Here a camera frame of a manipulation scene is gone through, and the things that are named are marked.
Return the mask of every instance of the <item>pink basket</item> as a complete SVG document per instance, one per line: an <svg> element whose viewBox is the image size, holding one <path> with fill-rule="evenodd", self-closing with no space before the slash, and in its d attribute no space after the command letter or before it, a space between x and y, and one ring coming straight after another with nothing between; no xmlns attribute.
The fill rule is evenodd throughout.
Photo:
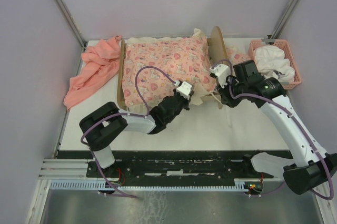
<svg viewBox="0 0 337 224"><path fill-rule="evenodd" d="M289 59L290 66L295 69L294 81L289 83L281 83L284 89L293 89L295 86L299 85L302 82L302 79L299 73L299 69L297 68L296 62L294 60L293 54L291 53L290 46L287 40L282 39L276 39L273 45L284 51L285 58ZM248 55L252 60L255 61L255 49L262 46L265 46L265 43L262 42L262 40L251 40L251 43L249 44Z"/></svg>

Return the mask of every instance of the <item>wooden board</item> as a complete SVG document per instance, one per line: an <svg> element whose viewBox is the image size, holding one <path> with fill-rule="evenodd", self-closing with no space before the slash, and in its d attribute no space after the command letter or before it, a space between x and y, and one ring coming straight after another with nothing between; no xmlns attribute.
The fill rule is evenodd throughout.
<svg viewBox="0 0 337 224"><path fill-rule="evenodd" d="M222 59L228 59L225 43L223 41L223 36L219 27L215 26L211 32L211 38L207 39L207 43L209 46L209 58L211 64L215 64ZM122 79L123 79L123 67L124 67L124 58L125 58L125 41L121 42L121 54L120 54L120 68L118 71L118 87L117 87L117 103L118 106L126 110L123 88L122 88ZM214 97L211 95L207 95L201 97L202 101L214 101Z"/></svg>

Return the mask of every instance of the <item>pink towel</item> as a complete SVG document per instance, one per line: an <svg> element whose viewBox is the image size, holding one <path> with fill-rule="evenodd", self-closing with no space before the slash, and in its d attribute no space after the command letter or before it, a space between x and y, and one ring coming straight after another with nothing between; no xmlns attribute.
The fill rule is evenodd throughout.
<svg viewBox="0 0 337 224"><path fill-rule="evenodd" d="M89 46L82 53L86 65L76 77L70 79L70 88L63 104L69 110L73 106L88 99L105 85L118 72L121 36L105 41L101 39L97 45Z"/></svg>

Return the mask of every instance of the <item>floral pattern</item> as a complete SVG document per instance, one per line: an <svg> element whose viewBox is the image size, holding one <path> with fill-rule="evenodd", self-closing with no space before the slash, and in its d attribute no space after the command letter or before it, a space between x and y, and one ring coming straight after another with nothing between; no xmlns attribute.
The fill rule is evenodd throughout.
<svg viewBox="0 0 337 224"><path fill-rule="evenodd" d="M157 43L126 44L122 88L127 107L142 103L134 82L146 101L173 95L174 85L158 70L144 69L155 66L166 72L173 80L187 81L192 85L201 83L207 91L215 87L215 79L209 76L211 67L206 38L187 37Z"/></svg>

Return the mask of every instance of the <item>wall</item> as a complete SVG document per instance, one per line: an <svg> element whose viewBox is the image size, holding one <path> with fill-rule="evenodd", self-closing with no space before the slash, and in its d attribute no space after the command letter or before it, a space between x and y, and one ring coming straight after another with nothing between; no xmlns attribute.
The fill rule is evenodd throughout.
<svg viewBox="0 0 337 224"><path fill-rule="evenodd" d="M301 0L282 34L303 78L291 91L294 107L331 153L337 151L336 13L336 0ZM337 189L337 175L334 185Z"/></svg>
<svg viewBox="0 0 337 224"><path fill-rule="evenodd" d="M261 37L274 29L288 0L64 0L85 39L114 35L210 34Z"/></svg>
<svg viewBox="0 0 337 224"><path fill-rule="evenodd" d="M0 223L24 223L80 47L53 0L0 0Z"/></svg>

